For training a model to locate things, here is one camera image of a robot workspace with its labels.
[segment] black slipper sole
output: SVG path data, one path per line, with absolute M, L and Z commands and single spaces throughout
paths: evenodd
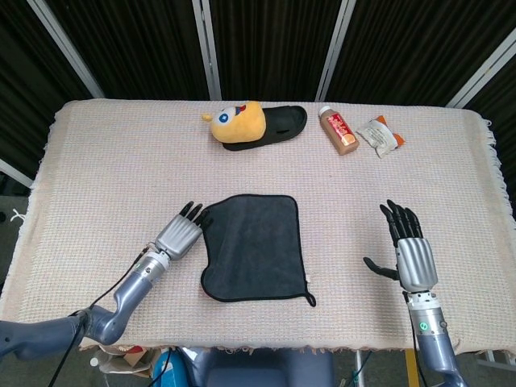
M 280 143 L 292 139 L 305 128 L 307 114 L 302 106 L 267 107 L 265 114 L 265 133 L 261 139 L 248 143 L 234 143 L 223 146 L 228 151 L 243 151 Z

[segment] metal pole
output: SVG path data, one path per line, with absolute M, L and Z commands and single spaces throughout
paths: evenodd
M 21 173 L 18 169 L 16 169 L 12 165 L 6 163 L 2 159 L 0 159 L 0 171 L 5 173 L 9 177 L 12 177 L 18 183 L 25 185 L 27 188 L 31 188 L 31 185 L 34 182 L 31 178 L 27 177 L 26 175 Z
M 326 55 L 326 61 L 322 68 L 321 79 L 319 81 L 319 87 L 315 94 L 315 101 L 320 102 L 326 99 L 328 88 L 330 87 L 331 78 L 339 59 L 340 49 L 344 43 L 344 37 L 346 36 L 347 27 L 352 19 L 353 10 L 355 9 L 356 0 L 342 0 L 340 3 L 339 14 L 337 20 L 335 20 L 335 28 L 333 29 L 333 35 L 331 36 L 330 46 L 328 47 L 328 53 Z
M 362 351 L 356 351 L 355 354 L 355 370 L 358 372 L 362 368 Z M 362 369 L 356 377 L 356 387 L 365 387 L 364 370 Z
M 481 91 L 498 71 L 516 54 L 516 28 L 500 43 L 491 56 L 472 75 L 447 107 L 463 108 Z
M 209 0 L 192 0 L 193 14 L 201 46 L 204 73 L 208 84 L 208 93 L 212 101 L 220 101 L 222 93 L 220 79 L 218 77 L 217 52 L 211 24 L 211 12 Z
M 29 6 L 44 25 L 57 47 L 63 52 L 64 57 L 68 60 L 77 76 L 86 86 L 93 98 L 104 98 L 104 92 L 101 90 L 93 74 L 82 60 L 81 55 L 76 50 L 72 40 L 66 35 L 65 30 L 61 27 L 53 14 L 52 10 L 44 0 L 27 0 Z

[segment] woven blanket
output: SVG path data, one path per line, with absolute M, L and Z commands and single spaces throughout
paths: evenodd
M 295 139 L 229 152 L 201 113 L 232 104 L 97 99 L 58 112 L 0 318 L 38 322 L 87 307 L 190 200 L 209 205 L 236 194 L 284 194 L 298 203 L 315 308 L 304 298 L 209 298 L 200 286 L 207 264 L 200 239 L 140 304 L 119 343 L 411 347 L 402 289 L 362 261 L 395 265 L 378 208 L 390 198 L 418 215 L 430 240 L 439 275 L 434 291 L 456 351 L 516 352 L 514 220 L 493 135 L 478 114 L 332 104 L 351 129 L 382 114 L 406 139 L 379 159 L 363 140 L 338 156 L 318 123 L 321 103 L 302 103 L 308 122 Z M 100 305 L 115 308 L 111 296 Z

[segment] black fingers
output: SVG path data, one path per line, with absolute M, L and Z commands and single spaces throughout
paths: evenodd
M 394 222 L 393 213 L 390 212 L 390 210 L 383 204 L 380 204 L 380 210 L 381 210 L 381 212 L 384 213 L 385 217 L 387 218 L 387 223 L 389 224 L 390 236 L 393 239 L 394 247 L 397 248 L 397 242 L 400 239 L 400 234 L 396 228 L 396 223 Z
M 195 215 L 197 215 L 197 212 L 199 212 L 202 208 L 202 204 L 197 204 L 193 210 L 186 216 L 188 220 L 194 220 Z
M 410 208 L 405 208 L 407 218 L 409 219 L 412 230 L 414 231 L 414 237 L 422 238 L 421 226 L 419 226 L 419 219 Z
M 197 219 L 195 219 L 194 223 L 199 226 L 201 222 L 206 218 L 206 216 L 208 216 L 209 213 L 210 212 L 207 209 L 202 210 Z
M 208 218 L 208 215 L 210 212 L 208 209 L 204 209 L 201 211 L 199 216 L 195 218 L 195 216 L 198 214 L 198 212 L 202 208 L 202 204 L 197 204 L 191 211 L 190 209 L 194 205 L 194 202 L 189 202 L 179 213 L 179 215 L 184 216 L 189 221 L 191 221 L 196 226 L 200 227 L 203 231 L 210 226 L 210 224 L 213 222 L 212 218 Z
M 389 205 L 390 210 L 383 205 L 380 205 L 380 209 L 389 223 L 389 231 L 393 237 L 395 247 L 397 247 L 397 241 L 399 239 L 422 238 L 418 217 L 414 212 L 409 208 L 399 206 L 392 200 L 388 200 L 387 204 Z
M 185 216 L 186 214 L 188 214 L 188 211 L 190 211 L 190 208 L 192 208 L 193 205 L 194 205 L 194 202 L 188 202 L 188 204 L 183 207 L 183 209 L 181 210 L 179 215 Z
M 409 238 L 408 231 L 405 229 L 405 225 L 402 221 L 402 212 L 400 211 L 401 207 L 397 206 L 392 200 L 388 200 L 387 205 L 393 212 L 394 223 L 396 224 L 397 233 L 400 235 L 400 238 Z
M 371 258 L 368 258 L 367 256 L 364 257 L 364 262 L 368 266 L 368 268 L 371 269 L 372 272 L 375 272 L 376 274 L 390 278 L 391 280 L 397 281 L 399 280 L 399 275 L 397 273 L 397 270 L 393 270 L 391 268 L 381 268 L 377 264 L 375 264 Z

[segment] bottle label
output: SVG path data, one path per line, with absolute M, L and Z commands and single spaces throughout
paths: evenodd
M 353 135 L 353 132 L 340 114 L 333 114 L 327 120 L 344 146 L 353 144 L 356 141 L 355 135 Z

